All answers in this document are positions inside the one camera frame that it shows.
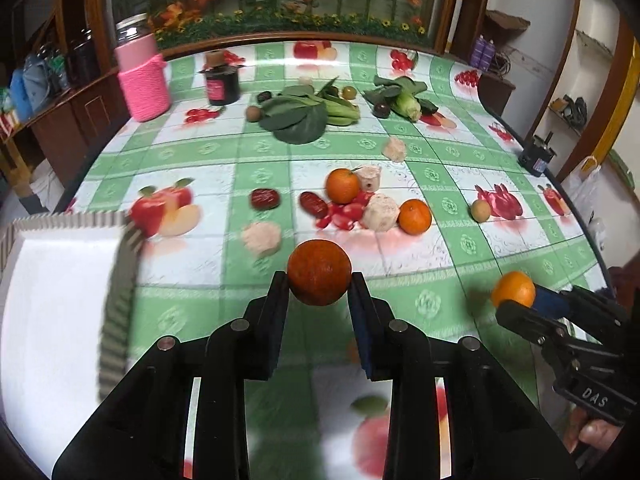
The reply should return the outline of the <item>person's right hand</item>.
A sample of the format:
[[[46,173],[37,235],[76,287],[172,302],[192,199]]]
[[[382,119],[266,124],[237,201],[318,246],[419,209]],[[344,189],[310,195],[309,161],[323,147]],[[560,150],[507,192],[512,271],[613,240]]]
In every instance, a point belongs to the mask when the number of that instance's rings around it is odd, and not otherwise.
[[[582,408],[570,412],[563,434],[563,443],[568,452],[574,452],[579,443],[606,452],[620,434],[622,428],[602,419],[593,419]]]

